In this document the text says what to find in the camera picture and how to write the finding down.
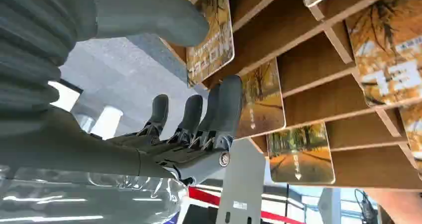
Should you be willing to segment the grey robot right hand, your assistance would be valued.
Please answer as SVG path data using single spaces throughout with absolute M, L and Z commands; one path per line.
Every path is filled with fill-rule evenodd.
M 185 108 L 176 142 L 157 142 L 168 103 L 160 101 L 145 129 L 102 140 L 53 105 L 50 85 L 76 43 L 153 33 L 185 47 L 204 41 L 204 16 L 189 0 L 0 0 L 0 162 L 40 168 L 157 178 L 196 184 L 227 165 L 242 110 L 241 80 L 224 78 L 209 97 Z

